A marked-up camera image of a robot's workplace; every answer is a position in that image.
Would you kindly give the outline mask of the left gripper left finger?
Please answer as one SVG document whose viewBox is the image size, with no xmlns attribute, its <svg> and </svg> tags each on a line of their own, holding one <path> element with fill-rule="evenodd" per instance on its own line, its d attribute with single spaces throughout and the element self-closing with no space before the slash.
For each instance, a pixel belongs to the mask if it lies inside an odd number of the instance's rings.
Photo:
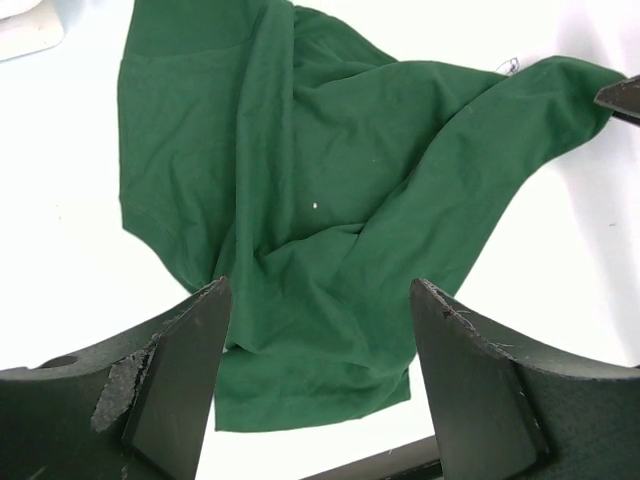
<svg viewBox="0 0 640 480">
<path fill-rule="evenodd" d="M 220 278 L 92 346 L 1 374 L 5 479 L 192 479 L 230 321 Z"/>
</svg>

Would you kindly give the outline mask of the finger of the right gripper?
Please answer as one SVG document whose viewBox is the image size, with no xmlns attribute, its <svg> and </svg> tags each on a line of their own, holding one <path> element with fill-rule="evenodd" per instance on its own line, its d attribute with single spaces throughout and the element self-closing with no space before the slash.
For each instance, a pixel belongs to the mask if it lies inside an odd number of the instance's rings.
<svg viewBox="0 0 640 480">
<path fill-rule="evenodd" d="M 594 103 L 609 109 L 614 118 L 639 126 L 640 77 L 634 76 L 603 87 L 596 94 Z"/>
</svg>

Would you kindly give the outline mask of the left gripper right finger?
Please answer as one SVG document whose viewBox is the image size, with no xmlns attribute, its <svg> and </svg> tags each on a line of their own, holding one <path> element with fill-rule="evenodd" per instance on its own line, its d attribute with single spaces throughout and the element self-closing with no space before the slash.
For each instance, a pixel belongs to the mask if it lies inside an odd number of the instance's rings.
<svg viewBox="0 0 640 480">
<path fill-rule="evenodd" d="M 448 479 L 635 479 L 639 372 L 546 345 L 424 279 L 410 310 Z"/>
</svg>

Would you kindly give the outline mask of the green t shirt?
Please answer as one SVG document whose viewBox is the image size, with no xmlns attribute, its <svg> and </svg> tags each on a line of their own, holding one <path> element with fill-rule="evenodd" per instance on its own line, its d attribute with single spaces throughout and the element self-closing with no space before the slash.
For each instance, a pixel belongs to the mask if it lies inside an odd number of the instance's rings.
<svg viewBox="0 0 640 480">
<path fill-rule="evenodd" d="M 409 287 L 459 290 L 523 183 L 608 121 L 614 70 L 398 61 L 287 1 L 138 1 L 118 81 L 124 228 L 187 290 L 227 277 L 216 426 L 407 400 Z"/>
</svg>

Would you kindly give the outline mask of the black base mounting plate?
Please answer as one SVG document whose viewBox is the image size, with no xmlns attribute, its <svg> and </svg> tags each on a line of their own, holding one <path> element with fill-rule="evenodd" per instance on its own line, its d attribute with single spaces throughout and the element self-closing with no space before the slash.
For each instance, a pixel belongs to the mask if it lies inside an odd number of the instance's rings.
<svg viewBox="0 0 640 480">
<path fill-rule="evenodd" d="M 443 479 L 435 436 L 395 447 L 305 480 L 431 480 Z"/>
</svg>

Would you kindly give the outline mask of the white plastic laundry basket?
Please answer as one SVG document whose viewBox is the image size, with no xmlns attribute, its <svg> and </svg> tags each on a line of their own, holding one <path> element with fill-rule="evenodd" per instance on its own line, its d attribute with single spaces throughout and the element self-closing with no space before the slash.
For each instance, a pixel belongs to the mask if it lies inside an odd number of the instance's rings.
<svg viewBox="0 0 640 480">
<path fill-rule="evenodd" d="M 64 27 L 51 0 L 1 0 L 1 60 L 57 46 Z"/>
</svg>

